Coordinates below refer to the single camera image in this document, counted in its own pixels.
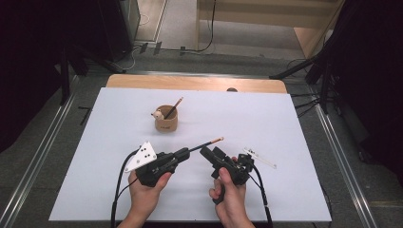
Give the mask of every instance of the small white object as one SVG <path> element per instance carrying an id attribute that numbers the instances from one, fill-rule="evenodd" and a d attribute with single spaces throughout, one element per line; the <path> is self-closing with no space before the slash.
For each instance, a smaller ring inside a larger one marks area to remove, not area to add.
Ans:
<path id="1" fill-rule="evenodd" d="M 248 148 L 245 147 L 245 148 L 243 148 L 243 151 L 244 151 L 245 153 L 251 155 L 254 159 L 257 159 L 257 160 L 259 160 L 259 161 L 261 161 L 261 162 L 263 162 L 263 163 L 268 164 L 270 167 L 272 167 L 272 168 L 274 168 L 274 169 L 277 169 L 277 165 L 276 165 L 276 164 L 271 163 L 271 162 L 269 162 L 269 161 L 267 161 L 267 160 L 265 160 L 265 159 L 263 159 L 263 158 L 260 158 L 260 157 L 259 157 L 259 154 L 257 154 L 256 152 L 254 152 L 252 149 L 248 149 Z"/>
<path id="2" fill-rule="evenodd" d="M 155 112 L 151 113 L 151 116 L 153 116 L 156 120 L 165 119 L 165 116 L 163 115 L 160 109 L 157 109 Z"/>
<path id="3" fill-rule="evenodd" d="M 157 159 L 157 154 L 149 141 L 145 142 L 139 151 L 133 156 L 125 168 L 125 172 L 131 172 L 134 169 L 140 168 Z"/>

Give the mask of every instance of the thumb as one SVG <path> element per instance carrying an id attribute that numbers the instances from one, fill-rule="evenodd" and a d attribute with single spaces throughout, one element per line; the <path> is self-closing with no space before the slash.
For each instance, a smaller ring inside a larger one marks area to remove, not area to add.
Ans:
<path id="1" fill-rule="evenodd" d="M 164 173 L 159 179 L 155 187 L 157 187 L 160 191 L 162 191 L 166 185 L 168 184 L 169 179 L 171 178 L 172 173 Z"/>
<path id="2" fill-rule="evenodd" d="M 232 182 L 231 175 L 229 174 L 229 172 L 226 168 L 224 168 L 224 167 L 221 168 L 219 170 L 219 174 L 220 174 L 221 182 L 223 183 L 225 188 L 227 188 L 227 190 L 228 190 L 228 188 L 235 187 L 234 183 Z"/>

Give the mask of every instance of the pen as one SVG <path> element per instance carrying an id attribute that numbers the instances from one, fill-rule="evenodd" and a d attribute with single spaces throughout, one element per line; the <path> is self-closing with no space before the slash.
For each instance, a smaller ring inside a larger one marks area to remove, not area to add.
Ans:
<path id="1" fill-rule="evenodd" d="M 209 145 L 209 144 L 216 143 L 216 142 L 218 142 L 218 141 L 223 141 L 223 140 L 224 140 L 224 137 L 217 138 L 217 139 L 215 139 L 215 140 L 213 140 L 213 141 L 210 141 L 210 142 L 207 142 L 207 143 L 205 143 L 205 144 L 201 144 L 201 145 L 199 145 L 199 146 L 196 146 L 195 148 L 190 149 L 189 152 L 195 151 L 195 150 L 200 149 L 200 148 L 203 148 L 203 147 L 205 147 L 205 146 L 207 146 L 207 145 Z"/>
<path id="2" fill-rule="evenodd" d="M 166 114 L 165 119 L 167 120 L 169 115 L 172 114 L 172 112 L 175 110 L 175 108 L 178 106 L 178 104 L 182 101 L 183 97 L 181 97 L 177 103 L 171 108 L 171 110 L 169 110 L 168 114 Z"/>

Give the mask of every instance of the finger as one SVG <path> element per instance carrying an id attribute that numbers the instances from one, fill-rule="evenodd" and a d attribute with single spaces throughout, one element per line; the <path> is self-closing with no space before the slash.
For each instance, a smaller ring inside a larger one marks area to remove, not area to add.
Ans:
<path id="1" fill-rule="evenodd" d="M 131 171 L 130 175 L 128 176 L 128 181 L 133 182 L 136 179 L 137 179 L 136 171 Z"/>
<path id="2" fill-rule="evenodd" d="M 214 180 L 214 191 L 216 191 L 217 195 L 221 194 L 221 180 L 219 179 Z"/>
<path id="3" fill-rule="evenodd" d="M 162 191 L 166 185 L 168 184 L 169 179 L 171 178 L 172 173 L 164 173 L 159 179 L 155 187 L 157 187 L 160 191 Z"/>
<path id="4" fill-rule="evenodd" d="M 212 198 L 212 199 L 218 199 L 220 194 L 217 194 L 216 189 L 214 188 L 210 188 L 208 190 L 208 195 Z"/>
<path id="5" fill-rule="evenodd" d="M 219 170 L 219 174 L 220 174 L 220 179 L 222 181 L 222 183 L 226 186 L 226 185 L 234 185 L 234 183 L 232 182 L 231 179 L 231 175 L 229 174 L 228 170 L 226 168 L 221 168 Z"/>

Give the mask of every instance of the white tabletop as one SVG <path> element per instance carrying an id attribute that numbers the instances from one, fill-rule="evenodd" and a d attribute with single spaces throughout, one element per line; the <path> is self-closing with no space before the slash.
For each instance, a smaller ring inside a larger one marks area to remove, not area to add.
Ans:
<path id="1" fill-rule="evenodd" d="M 177 131 L 158 132 L 150 113 L 181 97 Z M 232 157 L 251 147 L 278 166 L 255 161 L 273 221 L 331 220 L 288 94 L 138 88 L 101 89 L 49 219 L 109 220 L 122 163 L 145 141 L 157 153 L 167 153 L 218 137 L 224 141 L 210 149 L 217 146 Z M 149 220 L 218 220 L 208 196 L 213 171 L 199 151 L 192 152 L 177 167 Z M 126 185 L 127 174 L 121 189 Z M 251 180 L 245 203 L 251 220 L 266 220 L 260 191 Z M 129 207 L 127 190 L 119 198 L 116 219 L 123 219 Z"/>

